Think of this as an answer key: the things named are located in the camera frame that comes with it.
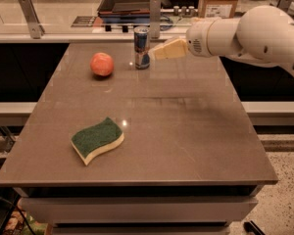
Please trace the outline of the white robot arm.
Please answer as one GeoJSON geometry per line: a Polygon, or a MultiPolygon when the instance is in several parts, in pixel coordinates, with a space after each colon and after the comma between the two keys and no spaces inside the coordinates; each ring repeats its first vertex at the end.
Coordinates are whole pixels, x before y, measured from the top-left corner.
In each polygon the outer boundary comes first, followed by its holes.
{"type": "Polygon", "coordinates": [[[153,60],[227,57],[258,67],[279,66],[294,77],[294,20],[273,6],[259,6],[240,18],[197,19],[183,37],[149,51],[153,60]]]}

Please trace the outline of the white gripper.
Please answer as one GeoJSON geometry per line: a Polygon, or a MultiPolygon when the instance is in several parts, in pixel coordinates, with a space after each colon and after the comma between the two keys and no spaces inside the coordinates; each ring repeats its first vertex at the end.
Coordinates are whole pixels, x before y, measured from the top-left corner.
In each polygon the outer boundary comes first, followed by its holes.
{"type": "Polygon", "coordinates": [[[186,31],[186,41],[181,38],[173,38],[158,44],[149,51],[153,60],[181,58],[189,50],[194,56],[213,57],[219,53],[213,52],[212,26],[219,18],[197,19],[186,31]]]}

